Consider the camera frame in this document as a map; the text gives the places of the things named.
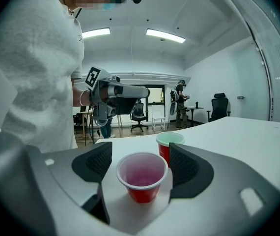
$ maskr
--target backpack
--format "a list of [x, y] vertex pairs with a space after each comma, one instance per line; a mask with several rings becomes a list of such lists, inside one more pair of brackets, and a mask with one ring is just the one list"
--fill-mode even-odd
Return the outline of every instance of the backpack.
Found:
[[170, 109], [169, 109], [169, 114], [172, 116], [176, 113], [177, 111], [177, 101], [179, 99], [179, 95], [176, 91], [176, 87], [174, 90], [170, 91]]
[[174, 90], [172, 89], [170, 91], [170, 102], [173, 103], [173, 102], [177, 102], [178, 99], [179, 99], [179, 95], [176, 91], [176, 87], [174, 88]]

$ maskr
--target white ceiling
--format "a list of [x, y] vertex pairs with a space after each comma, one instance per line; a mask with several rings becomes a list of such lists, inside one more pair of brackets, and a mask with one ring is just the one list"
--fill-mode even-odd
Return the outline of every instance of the white ceiling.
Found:
[[[202, 50], [240, 22], [224, 0], [142, 0], [140, 4], [127, 0], [114, 10], [83, 9], [78, 20], [83, 32], [111, 29], [110, 35], [84, 40], [86, 58], [98, 52], [122, 50], [131, 55], [138, 51], [170, 55], [183, 61], [197, 54], [200, 58]], [[182, 36], [186, 41], [162, 42], [147, 36], [148, 28]], [[234, 42], [244, 36], [240, 34], [240, 39], [235, 37]]]

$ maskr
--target red plastic cup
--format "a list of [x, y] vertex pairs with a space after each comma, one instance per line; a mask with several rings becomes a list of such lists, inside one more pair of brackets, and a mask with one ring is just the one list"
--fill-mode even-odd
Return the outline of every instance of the red plastic cup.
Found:
[[116, 168], [118, 180], [137, 203], [152, 201], [168, 172], [164, 158], [148, 152], [130, 154]]
[[174, 132], [163, 132], [156, 136], [156, 142], [159, 144], [160, 156], [166, 160], [169, 167], [169, 143], [184, 144], [185, 137]]

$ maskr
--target wooden floor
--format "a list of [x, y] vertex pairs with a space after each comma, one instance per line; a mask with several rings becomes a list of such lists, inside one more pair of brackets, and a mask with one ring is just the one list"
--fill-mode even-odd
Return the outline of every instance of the wooden floor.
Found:
[[[153, 131], [152, 126], [149, 126], [148, 129], [143, 128], [143, 133], [141, 132], [141, 130], [139, 128], [135, 128], [133, 130], [133, 132], [130, 132], [131, 127], [123, 127], [122, 129], [122, 137], [133, 137], [133, 136], [145, 136], [145, 135], [153, 135], [153, 134], [159, 134], [161, 132], [163, 132], [163, 130], [160, 127], [156, 127], [156, 131]], [[82, 126], [80, 127], [75, 127], [75, 131], [77, 130], [77, 132], [75, 132], [75, 137], [76, 137], [76, 142], [78, 147], [84, 147], [84, 135], [83, 135], [83, 129]], [[97, 140], [100, 139], [99, 135], [97, 134], [97, 128], [94, 129], [94, 141], [97, 142]], [[175, 122], [171, 122], [169, 125], [169, 128], [167, 131], [175, 131], [176, 130], [176, 126], [175, 126]], [[112, 134], [115, 134], [117, 138], [119, 138], [119, 129], [117, 128], [112, 128]], [[86, 144], [91, 144], [92, 143], [92, 139], [89, 135], [89, 132], [86, 133]]]

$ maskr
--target person's arm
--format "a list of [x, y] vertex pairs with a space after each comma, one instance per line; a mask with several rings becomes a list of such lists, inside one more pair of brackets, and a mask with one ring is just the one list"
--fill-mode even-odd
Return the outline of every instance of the person's arm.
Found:
[[183, 95], [183, 92], [182, 92], [182, 91], [179, 91], [179, 94], [178, 94], [178, 95], [187, 100], [186, 96]]
[[91, 103], [89, 101], [89, 95], [90, 95], [90, 91], [83, 91], [80, 90], [78, 88], [76, 88], [76, 86], [74, 85], [74, 79], [71, 79], [71, 84], [72, 84], [72, 106], [73, 107], [81, 107], [80, 104], [80, 96], [82, 94], [82, 92], [84, 92], [81, 96], [81, 103], [84, 106], [89, 106]]
[[181, 85], [178, 85], [178, 95], [180, 97], [183, 97], [185, 100], [187, 100], [186, 96], [183, 95], [183, 87]]

